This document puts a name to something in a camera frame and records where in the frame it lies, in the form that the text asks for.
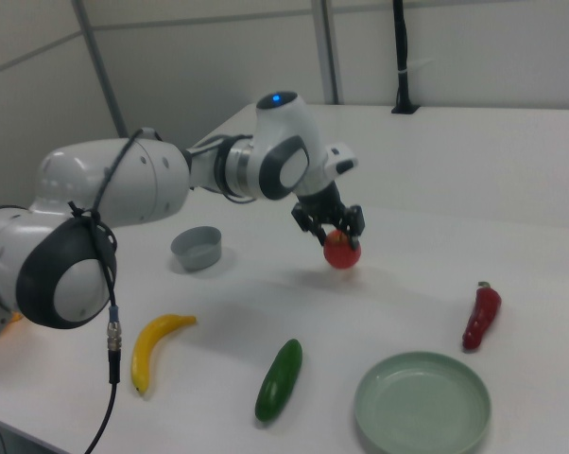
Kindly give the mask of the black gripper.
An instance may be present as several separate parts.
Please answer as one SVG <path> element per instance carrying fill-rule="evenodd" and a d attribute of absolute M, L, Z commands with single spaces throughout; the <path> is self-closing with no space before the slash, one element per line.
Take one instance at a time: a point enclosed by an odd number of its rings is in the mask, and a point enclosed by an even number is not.
<path fill-rule="evenodd" d="M 351 249 L 358 249 L 359 238 L 365 229 L 365 220 L 360 205 L 346 206 L 335 182 L 329 183 L 319 192 L 301 196 L 291 212 L 304 232 L 310 232 L 321 247 L 327 233 L 323 224 L 330 224 L 345 233 Z"/>

